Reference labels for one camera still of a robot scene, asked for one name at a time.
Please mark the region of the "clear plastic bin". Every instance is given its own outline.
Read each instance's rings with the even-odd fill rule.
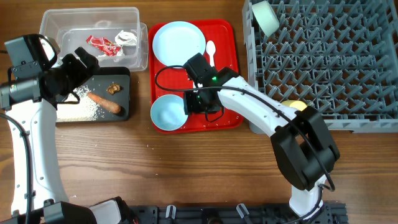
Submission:
[[[114,42],[122,30],[137,34],[137,46],[123,46],[124,56],[99,57],[104,53],[87,44],[86,39],[105,37]],[[139,21],[135,7],[51,9],[44,13],[40,34],[54,38],[61,52],[58,62],[66,55],[83,47],[97,57],[102,67],[123,66],[130,71],[141,71],[148,63],[148,34],[145,24]]]

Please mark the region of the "red tray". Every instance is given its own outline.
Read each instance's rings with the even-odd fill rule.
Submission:
[[[190,21],[193,25],[197,26],[205,35],[206,41],[212,40],[216,45],[215,53],[215,65],[217,70],[221,70],[224,67],[230,67],[236,72],[238,70],[238,61],[236,59],[235,49],[235,38],[231,24],[222,19],[213,19],[205,21]],[[174,94],[183,97],[183,93],[169,92],[159,89],[155,84],[155,74],[165,65],[160,63],[153,51],[152,41],[156,32],[166,25],[157,24],[152,27],[148,33],[149,39],[149,72],[150,72],[150,95],[152,104],[159,97],[166,94]],[[158,78],[159,84],[167,88],[192,88],[193,81],[188,79],[188,75],[185,70],[181,69],[168,69],[162,72]],[[209,114],[208,119],[212,120],[221,116],[221,112],[216,114]],[[204,114],[192,114],[188,117],[187,122],[178,130],[175,131],[163,131],[158,127],[155,127],[161,133],[187,133],[194,131],[209,131],[217,129],[229,129],[239,126],[243,122],[243,117],[234,111],[225,109],[224,116],[219,120],[210,123],[206,121]]]

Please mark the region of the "yellow object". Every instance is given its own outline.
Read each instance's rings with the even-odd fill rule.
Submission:
[[[282,104],[285,106],[296,108],[299,111],[303,111],[307,107],[307,105],[300,100],[286,100],[283,101]]]

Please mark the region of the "wood grain surface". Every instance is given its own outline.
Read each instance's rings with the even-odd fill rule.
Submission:
[[[135,6],[156,23],[223,18],[236,36],[241,75],[247,76],[243,0],[84,2],[28,0],[0,3],[0,42],[38,33],[47,9]],[[11,66],[0,54],[0,82]],[[132,73],[132,115],[122,123],[59,124],[56,143],[70,202],[92,205],[121,196],[129,205],[248,205],[288,202],[290,184],[280,174],[266,136],[247,123],[227,131],[163,135],[150,121],[149,72]],[[341,159],[331,176],[336,192],[324,199],[346,203],[350,223],[398,223],[398,134],[333,131]],[[10,217],[14,193],[11,134],[0,120],[0,220]]]

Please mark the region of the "light blue bowl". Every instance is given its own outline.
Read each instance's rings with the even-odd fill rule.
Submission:
[[[161,130],[174,131],[187,122],[184,100],[177,95],[164,95],[158,98],[150,109],[152,122]]]

